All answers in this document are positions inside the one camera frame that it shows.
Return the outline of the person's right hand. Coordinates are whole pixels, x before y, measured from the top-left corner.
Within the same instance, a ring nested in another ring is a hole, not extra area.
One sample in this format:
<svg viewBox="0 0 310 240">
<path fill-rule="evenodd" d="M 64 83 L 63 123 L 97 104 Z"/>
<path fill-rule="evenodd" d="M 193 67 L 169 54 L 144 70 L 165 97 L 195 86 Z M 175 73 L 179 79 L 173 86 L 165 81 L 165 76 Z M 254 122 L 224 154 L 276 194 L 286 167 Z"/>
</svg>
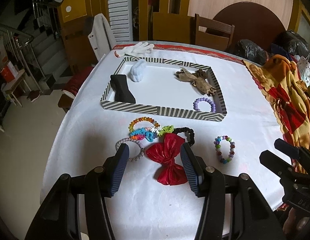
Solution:
<svg viewBox="0 0 310 240">
<path fill-rule="evenodd" d="M 309 217 L 303 217 L 297 220 L 297 209 L 291 208 L 288 213 L 288 218 L 283 224 L 283 233 L 285 236 L 289 235 L 293 230 L 301 231 L 309 221 Z"/>
</svg>

